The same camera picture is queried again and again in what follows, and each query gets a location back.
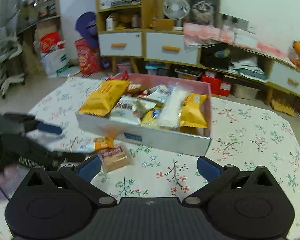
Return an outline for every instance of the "metal screw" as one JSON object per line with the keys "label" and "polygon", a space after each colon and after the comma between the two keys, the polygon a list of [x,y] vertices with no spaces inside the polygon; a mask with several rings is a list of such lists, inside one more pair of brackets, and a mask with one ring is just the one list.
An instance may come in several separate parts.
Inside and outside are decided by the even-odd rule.
{"label": "metal screw", "polygon": [[104,197],[99,198],[98,201],[102,205],[109,205],[109,204],[113,203],[114,199],[112,197],[104,196]]}
{"label": "metal screw", "polygon": [[197,205],[201,202],[201,200],[198,197],[187,197],[185,201],[190,205]]}
{"label": "metal screw", "polygon": [[58,162],[58,161],[56,161],[56,160],[54,160],[54,161],[52,162],[52,167],[57,167],[57,166],[58,166],[58,164],[59,164],[59,162]]}

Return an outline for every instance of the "snack box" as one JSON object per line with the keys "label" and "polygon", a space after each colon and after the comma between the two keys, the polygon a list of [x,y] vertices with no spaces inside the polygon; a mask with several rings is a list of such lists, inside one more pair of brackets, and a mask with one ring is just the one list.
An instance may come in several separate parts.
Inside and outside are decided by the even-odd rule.
{"label": "snack box", "polygon": [[116,134],[116,139],[135,144],[157,148],[160,150],[202,156],[207,152],[212,140],[211,122],[211,89],[209,83],[165,76],[149,76],[144,74],[129,74],[132,84],[143,84],[148,87],[171,85],[177,82],[193,88],[193,93],[206,94],[208,99],[201,106],[201,111],[208,123],[202,135],[193,135],[176,131],[153,129],[138,125],[130,125],[111,121],[107,118],[90,114],[76,113],[79,128],[100,136],[107,137]]}

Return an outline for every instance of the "table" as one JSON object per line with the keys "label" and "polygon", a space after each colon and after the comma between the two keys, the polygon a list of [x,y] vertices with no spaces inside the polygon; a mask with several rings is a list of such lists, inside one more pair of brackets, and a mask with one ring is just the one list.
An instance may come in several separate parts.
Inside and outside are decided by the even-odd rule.
{"label": "table", "polygon": [[[49,149],[73,150],[96,136],[79,130],[75,111],[99,80],[69,78],[62,86],[42,99],[30,113],[64,129],[61,138],[33,131],[28,134]],[[258,165],[268,167],[295,209],[289,239],[300,237],[300,147],[290,124],[275,113],[252,106],[212,98],[212,142],[206,156],[220,165],[231,163],[241,170],[252,171]],[[134,165],[106,174],[101,172],[91,183],[121,197],[178,196],[201,188],[207,181],[197,172],[197,158],[157,150],[143,145],[124,143],[133,156]],[[20,168],[3,190],[12,196],[18,182],[27,173]],[[0,192],[0,240],[11,239],[4,221],[7,200]]]}

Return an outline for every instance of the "floor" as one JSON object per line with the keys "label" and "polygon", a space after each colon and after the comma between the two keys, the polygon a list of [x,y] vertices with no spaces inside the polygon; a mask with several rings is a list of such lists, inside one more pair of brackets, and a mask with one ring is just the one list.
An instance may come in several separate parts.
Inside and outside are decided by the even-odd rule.
{"label": "floor", "polygon": [[[97,73],[91,75],[89,78],[100,79],[109,75],[109,73]],[[49,79],[44,73],[28,76],[26,77],[24,86],[16,84],[8,90],[6,98],[1,99],[0,101],[0,112],[5,113],[13,111],[27,113],[37,104],[37,102],[39,102],[39,100],[55,90],[65,81],[66,78]],[[270,106],[266,106],[262,100],[258,99],[258,97],[256,97],[255,100],[235,98],[233,95],[228,97],[220,96],[220,98],[272,111],[272,108]],[[290,123],[300,145],[300,118],[297,115],[295,117],[291,117],[287,114],[279,112],[276,113]]]}

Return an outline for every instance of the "drawer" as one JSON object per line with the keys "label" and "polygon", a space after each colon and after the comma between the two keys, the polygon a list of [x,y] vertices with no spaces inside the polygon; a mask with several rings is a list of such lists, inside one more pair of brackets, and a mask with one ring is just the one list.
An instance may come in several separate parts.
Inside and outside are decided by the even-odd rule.
{"label": "drawer", "polygon": [[146,58],[166,60],[190,65],[197,64],[199,49],[187,47],[183,35],[169,33],[147,33]]}
{"label": "drawer", "polygon": [[300,73],[274,62],[269,81],[300,95]]}
{"label": "drawer", "polygon": [[142,56],[141,33],[105,33],[99,35],[101,56]]}

